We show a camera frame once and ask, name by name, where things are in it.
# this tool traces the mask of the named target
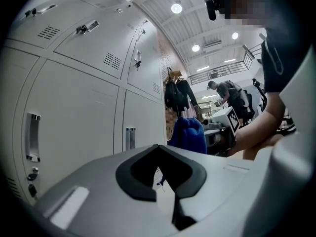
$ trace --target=black backpack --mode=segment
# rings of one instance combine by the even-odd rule
[[[182,103],[183,99],[184,97],[178,90],[177,85],[172,80],[169,80],[164,94],[164,103],[166,106],[168,108],[176,107]]]

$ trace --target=locker vent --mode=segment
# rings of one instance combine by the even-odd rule
[[[120,65],[121,60],[118,59],[117,57],[115,57],[114,55],[107,53],[107,55],[105,56],[105,58],[103,59],[103,63],[115,68],[115,69],[119,69],[119,65]]]
[[[18,187],[16,186],[15,181],[14,181],[12,178],[9,178],[9,177],[5,177],[5,179],[6,179],[6,182],[7,182],[8,186],[9,186],[9,188],[11,189],[12,193],[13,193],[17,198],[22,199],[22,198],[21,198],[21,195],[20,195],[20,193],[19,193],[19,191],[18,191]]]
[[[38,36],[50,40],[54,37],[60,30],[56,28],[52,28],[51,26],[46,27],[43,31],[41,31]]]
[[[160,94],[160,86],[154,83],[154,92]]]
[[[131,24],[127,24],[127,26],[130,28],[130,29],[132,29],[132,30],[134,30],[135,29],[135,27],[133,27]]]

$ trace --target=air vent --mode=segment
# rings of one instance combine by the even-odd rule
[[[210,42],[210,43],[207,43],[204,45],[204,48],[208,48],[210,46],[215,46],[215,45],[218,45],[218,44],[221,44],[222,41],[221,40],[216,40],[216,41],[213,41],[213,42]]]
[[[9,177],[6,177],[6,182],[8,184],[8,186],[10,187],[12,193],[19,199],[22,199],[21,198],[21,195],[18,191],[18,187],[16,186],[16,183],[15,181],[12,179],[12,178],[9,178]]]
[[[111,66],[112,68],[119,69],[121,60],[115,57],[114,55],[107,53],[105,58],[103,59],[103,63]]]
[[[43,31],[41,31],[38,36],[50,40],[54,37],[60,30],[53,28],[51,26],[46,27]]]
[[[154,83],[154,87],[153,87],[154,92],[160,94],[160,86]]]

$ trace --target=chair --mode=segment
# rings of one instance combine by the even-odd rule
[[[244,90],[244,92],[246,93],[249,106],[247,107],[247,112],[245,113],[243,117],[243,126],[248,125],[248,120],[252,119],[253,116],[255,115],[255,111],[252,108],[252,95],[247,93],[247,90]]]

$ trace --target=hand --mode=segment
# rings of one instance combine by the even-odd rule
[[[222,104],[223,104],[223,103],[222,103],[222,101],[220,101],[220,100],[218,100],[218,101],[215,102],[215,106],[216,106],[216,107],[220,107]]]

